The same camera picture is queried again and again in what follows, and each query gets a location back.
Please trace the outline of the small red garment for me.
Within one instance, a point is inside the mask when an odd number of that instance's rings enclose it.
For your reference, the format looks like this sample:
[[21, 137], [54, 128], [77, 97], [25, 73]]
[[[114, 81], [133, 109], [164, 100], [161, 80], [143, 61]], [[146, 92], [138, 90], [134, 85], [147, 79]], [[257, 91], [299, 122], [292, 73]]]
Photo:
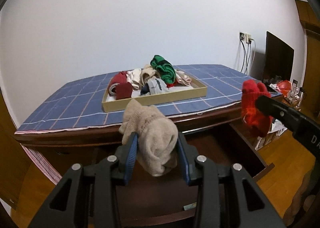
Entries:
[[271, 97], [266, 86], [261, 82], [249, 79], [242, 84], [241, 117], [251, 132], [259, 137], [266, 137], [270, 129], [272, 118], [260, 112], [255, 102], [259, 97]]

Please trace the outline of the wooden drawer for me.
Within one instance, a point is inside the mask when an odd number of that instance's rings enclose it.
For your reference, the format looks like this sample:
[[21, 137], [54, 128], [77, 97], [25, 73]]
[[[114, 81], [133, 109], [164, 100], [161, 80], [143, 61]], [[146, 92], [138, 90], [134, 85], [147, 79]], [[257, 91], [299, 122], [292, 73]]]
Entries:
[[[128, 142], [98, 164], [94, 188], [96, 227], [121, 227], [116, 184], [131, 179], [140, 134], [131, 133]], [[219, 165], [187, 144], [183, 134], [176, 139], [181, 172], [188, 186], [197, 186], [195, 213], [171, 220], [165, 216], [161, 227], [282, 227], [272, 204], [244, 166]]]

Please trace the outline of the tan underwear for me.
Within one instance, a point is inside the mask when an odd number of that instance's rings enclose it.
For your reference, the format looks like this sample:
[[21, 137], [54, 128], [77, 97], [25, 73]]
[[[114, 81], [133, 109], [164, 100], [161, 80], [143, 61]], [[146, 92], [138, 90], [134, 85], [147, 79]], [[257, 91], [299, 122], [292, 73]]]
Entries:
[[119, 132], [123, 145], [132, 132], [138, 134], [137, 160], [153, 177], [165, 175], [177, 166], [174, 149], [178, 129], [156, 106], [143, 106], [132, 99], [125, 108]]

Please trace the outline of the pale pink underwear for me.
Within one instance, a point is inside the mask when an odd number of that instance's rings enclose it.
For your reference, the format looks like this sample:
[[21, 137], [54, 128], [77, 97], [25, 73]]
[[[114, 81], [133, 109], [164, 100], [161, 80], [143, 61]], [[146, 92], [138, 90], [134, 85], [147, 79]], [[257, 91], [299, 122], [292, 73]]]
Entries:
[[184, 85], [184, 86], [191, 85], [192, 80], [184, 71], [180, 71], [178, 69], [175, 69], [175, 74], [176, 74], [176, 81], [180, 85]]

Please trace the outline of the maroon grey-banded underwear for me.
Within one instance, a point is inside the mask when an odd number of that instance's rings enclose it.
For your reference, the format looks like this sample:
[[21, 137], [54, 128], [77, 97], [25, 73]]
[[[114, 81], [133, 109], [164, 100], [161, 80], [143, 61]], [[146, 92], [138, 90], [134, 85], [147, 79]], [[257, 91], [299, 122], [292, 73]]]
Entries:
[[116, 95], [116, 86], [127, 82], [127, 71], [121, 71], [117, 73], [108, 84], [108, 93], [111, 96]]

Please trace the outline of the green black underwear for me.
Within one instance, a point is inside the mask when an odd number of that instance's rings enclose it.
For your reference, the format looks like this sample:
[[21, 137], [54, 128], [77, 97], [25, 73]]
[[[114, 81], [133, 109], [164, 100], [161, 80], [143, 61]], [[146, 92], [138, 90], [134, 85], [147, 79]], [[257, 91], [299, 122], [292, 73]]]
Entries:
[[176, 80], [176, 72], [175, 69], [173, 68], [172, 64], [165, 60], [160, 55], [155, 55], [151, 62], [150, 65], [154, 70], [156, 70], [159, 74], [161, 79], [166, 83], [166, 84], [173, 84]]

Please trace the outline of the beige underwear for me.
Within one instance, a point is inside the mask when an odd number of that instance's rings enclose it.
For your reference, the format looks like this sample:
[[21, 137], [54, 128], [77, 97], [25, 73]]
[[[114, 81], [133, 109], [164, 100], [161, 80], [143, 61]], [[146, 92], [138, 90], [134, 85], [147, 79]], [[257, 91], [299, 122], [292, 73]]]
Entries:
[[149, 80], [160, 77], [159, 72], [157, 72], [150, 64], [147, 64], [140, 73], [140, 86], [143, 87]]

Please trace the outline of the dark red underwear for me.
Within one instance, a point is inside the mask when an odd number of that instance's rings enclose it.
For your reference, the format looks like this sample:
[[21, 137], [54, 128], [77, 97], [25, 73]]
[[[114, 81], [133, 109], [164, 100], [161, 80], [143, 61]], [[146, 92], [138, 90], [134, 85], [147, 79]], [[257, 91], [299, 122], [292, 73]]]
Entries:
[[133, 87], [129, 82], [116, 85], [116, 100], [131, 98]]

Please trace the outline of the bright red garment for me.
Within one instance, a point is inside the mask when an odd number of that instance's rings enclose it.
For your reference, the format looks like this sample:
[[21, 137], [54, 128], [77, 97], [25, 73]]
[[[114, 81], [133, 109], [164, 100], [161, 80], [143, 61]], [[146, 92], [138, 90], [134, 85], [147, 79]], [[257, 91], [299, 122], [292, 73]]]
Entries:
[[172, 83], [172, 84], [167, 84], [167, 88], [172, 88], [172, 87], [176, 86], [177, 84], [178, 84], [178, 82], [177, 82], [177, 80], [175, 80], [174, 83]]

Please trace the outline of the white dotted underwear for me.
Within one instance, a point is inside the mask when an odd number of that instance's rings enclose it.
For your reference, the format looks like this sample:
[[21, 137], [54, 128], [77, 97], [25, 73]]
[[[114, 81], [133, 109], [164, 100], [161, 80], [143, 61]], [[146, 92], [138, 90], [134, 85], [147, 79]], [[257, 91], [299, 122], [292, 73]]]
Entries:
[[126, 72], [126, 81], [129, 82], [134, 90], [138, 90], [141, 87], [140, 75], [142, 69], [136, 68]]

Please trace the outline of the grey navy garment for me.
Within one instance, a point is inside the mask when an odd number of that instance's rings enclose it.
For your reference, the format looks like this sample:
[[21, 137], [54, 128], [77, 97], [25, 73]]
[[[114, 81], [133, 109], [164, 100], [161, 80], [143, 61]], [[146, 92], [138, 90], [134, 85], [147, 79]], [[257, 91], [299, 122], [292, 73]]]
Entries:
[[160, 78], [154, 78], [146, 82], [140, 91], [140, 95], [155, 95], [168, 92], [169, 89], [166, 83]]

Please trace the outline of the red plastic bag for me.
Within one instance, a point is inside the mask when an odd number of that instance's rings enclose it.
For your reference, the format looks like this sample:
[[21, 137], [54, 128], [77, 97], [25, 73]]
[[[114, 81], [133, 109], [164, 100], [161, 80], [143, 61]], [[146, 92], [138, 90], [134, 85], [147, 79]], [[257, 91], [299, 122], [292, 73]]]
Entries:
[[287, 97], [291, 91], [291, 82], [289, 80], [280, 81], [277, 83], [277, 88], [282, 95]]

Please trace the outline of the dark wooden dresser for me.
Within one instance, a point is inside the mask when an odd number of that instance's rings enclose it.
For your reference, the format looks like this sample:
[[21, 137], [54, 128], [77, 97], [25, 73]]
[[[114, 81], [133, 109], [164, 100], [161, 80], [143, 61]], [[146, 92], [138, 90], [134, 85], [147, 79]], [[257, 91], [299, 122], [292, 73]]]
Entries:
[[[240, 117], [241, 104], [233, 103], [203, 112], [171, 115], [169, 119], [184, 135], [203, 134], [206, 130], [220, 128], [222, 125], [234, 127], [247, 143], [242, 145], [241, 149], [254, 149], [252, 138]], [[57, 184], [74, 160], [78, 159], [82, 164], [86, 164], [95, 157], [85, 155], [89, 149], [120, 144], [122, 135], [119, 128], [120, 124], [117, 123], [55, 132], [15, 132], [15, 139], [39, 170], [53, 184]]]

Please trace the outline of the white wall outlet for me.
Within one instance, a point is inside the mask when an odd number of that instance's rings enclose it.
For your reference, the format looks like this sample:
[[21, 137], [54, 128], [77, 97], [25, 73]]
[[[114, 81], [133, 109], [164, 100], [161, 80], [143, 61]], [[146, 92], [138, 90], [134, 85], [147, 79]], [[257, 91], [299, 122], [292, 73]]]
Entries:
[[248, 34], [248, 33], [245, 34], [245, 41], [247, 44], [251, 44], [252, 42], [251, 34]]

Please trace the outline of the dark wall outlet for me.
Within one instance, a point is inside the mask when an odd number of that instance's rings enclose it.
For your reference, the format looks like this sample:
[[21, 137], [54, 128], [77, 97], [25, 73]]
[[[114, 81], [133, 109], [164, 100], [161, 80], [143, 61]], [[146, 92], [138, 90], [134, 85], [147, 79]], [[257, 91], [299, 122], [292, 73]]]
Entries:
[[244, 41], [245, 40], [245, 33], [240, 33], [239, 38], [241, 41]]

